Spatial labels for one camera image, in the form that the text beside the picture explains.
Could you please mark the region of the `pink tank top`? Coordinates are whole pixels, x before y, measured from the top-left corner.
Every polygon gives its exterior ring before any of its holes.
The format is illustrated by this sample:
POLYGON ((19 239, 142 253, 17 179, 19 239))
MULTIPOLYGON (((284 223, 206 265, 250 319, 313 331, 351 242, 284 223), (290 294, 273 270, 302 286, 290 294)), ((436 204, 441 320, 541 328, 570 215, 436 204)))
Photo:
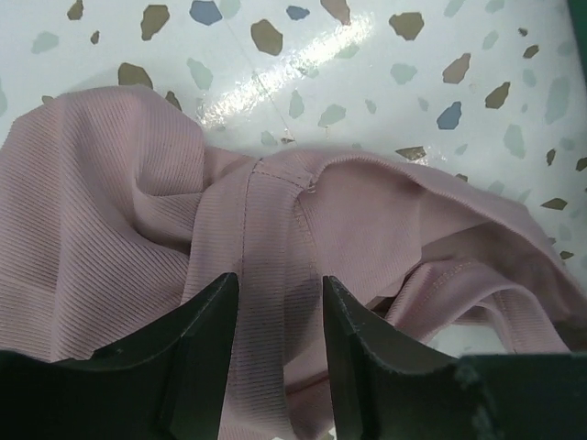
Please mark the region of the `pink tank top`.
POLYGON ((490 325, 517 354, 586 347, 586 295, 519 203, 360 151, 254 159, 152 90, 55 98, 1 150, 1 345, 87 358, 224 272, 239 308, 224 439, 333 425, 321 280, 429 341, 490 325))

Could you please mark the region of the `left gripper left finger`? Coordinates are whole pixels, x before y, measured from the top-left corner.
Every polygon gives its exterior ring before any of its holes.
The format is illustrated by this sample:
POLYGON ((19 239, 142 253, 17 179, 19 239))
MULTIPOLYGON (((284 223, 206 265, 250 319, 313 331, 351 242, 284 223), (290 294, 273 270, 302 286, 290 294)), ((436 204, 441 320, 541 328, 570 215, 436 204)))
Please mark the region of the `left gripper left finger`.
POLYGON ((2 438, 216 439, 237 313, 225 273, 87 360, 2 351, 2 438))

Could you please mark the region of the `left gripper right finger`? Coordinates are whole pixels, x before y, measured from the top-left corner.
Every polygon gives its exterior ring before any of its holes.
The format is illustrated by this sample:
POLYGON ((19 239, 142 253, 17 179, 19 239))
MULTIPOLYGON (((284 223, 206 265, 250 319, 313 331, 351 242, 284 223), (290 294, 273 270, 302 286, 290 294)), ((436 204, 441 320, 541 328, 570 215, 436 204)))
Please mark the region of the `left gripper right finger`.
POLYGON ((583 439, 583 353, 450 357, 323 279, 327 366, 341 439, 583 439))

